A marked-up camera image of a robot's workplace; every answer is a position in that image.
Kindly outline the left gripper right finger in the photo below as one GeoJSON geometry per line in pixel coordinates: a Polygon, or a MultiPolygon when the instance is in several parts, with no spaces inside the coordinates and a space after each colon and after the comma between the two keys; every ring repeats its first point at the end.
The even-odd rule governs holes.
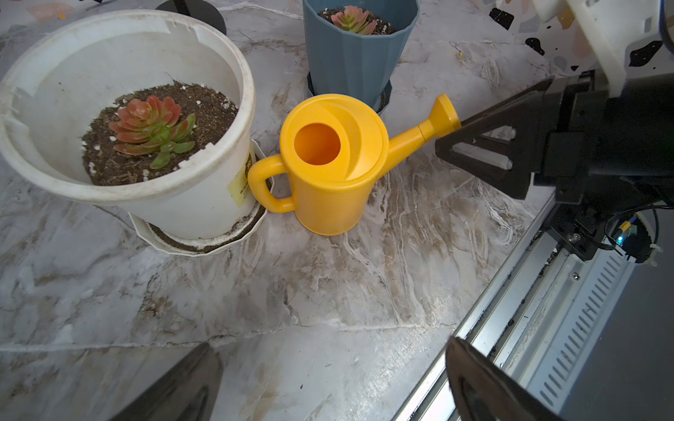
{"type": "Polygon", "coordinates": [[[445,361],[449,387],[461,419],[560,419],[469,342],[451,337],[445,361]]]}

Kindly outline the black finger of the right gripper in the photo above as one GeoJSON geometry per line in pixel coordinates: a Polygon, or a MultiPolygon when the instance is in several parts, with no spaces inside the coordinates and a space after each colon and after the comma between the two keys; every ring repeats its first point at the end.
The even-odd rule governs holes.
{"type": "Polygon", "coordinates": [[[539,82],[461,122],[435,142],[438,158],[465,170],[513,199],[528,194],[542,103],[551,86],[539,82]]]}

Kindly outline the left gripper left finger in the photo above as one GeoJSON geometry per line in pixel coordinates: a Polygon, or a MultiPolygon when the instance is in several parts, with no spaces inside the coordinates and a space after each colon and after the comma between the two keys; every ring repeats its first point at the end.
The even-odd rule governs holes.
{"type": "Polygon", "coordinates": [[[113,419],[209,420],[222,374],[219,354],[201,343],[113,419]]]}

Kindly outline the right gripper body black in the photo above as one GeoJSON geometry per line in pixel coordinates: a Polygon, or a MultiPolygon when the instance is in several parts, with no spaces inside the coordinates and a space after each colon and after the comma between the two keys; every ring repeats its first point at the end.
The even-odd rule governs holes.
{"type": "Polygon", "coordinates": [[[673,204],[673,76],[632,79],[615,98],[600,72],[558,79],[544,94],[534,183],[597,211],[673,204]]]}

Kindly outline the yellow plastic watering can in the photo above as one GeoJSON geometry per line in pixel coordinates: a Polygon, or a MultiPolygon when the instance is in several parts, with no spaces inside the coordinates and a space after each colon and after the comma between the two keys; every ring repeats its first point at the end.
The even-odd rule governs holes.
{"type": "Polygon", "coordinates": [[[359,222],[377,180],[460,126],[444,94],[426,120],[394,138],[366,103],[340,94],[314,96],[284,121],[280,153],[258,161],[247,180],[268,211],[292,212],[313,233],[340,235],[359,222]]]}

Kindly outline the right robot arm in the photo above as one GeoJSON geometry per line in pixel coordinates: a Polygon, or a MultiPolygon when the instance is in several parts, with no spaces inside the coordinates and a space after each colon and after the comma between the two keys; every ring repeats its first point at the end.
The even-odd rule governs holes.
{"type": "Polygon", "coordinates": [[[538,1],[542,20],[570,9],[597,70],[548,79],[435,143],[436,155],[511,198],[551,186],[556,201],[603,213],[673,201],[673,77],[628,79],[628,47],[672,48],[662,1],[538,1]]]}

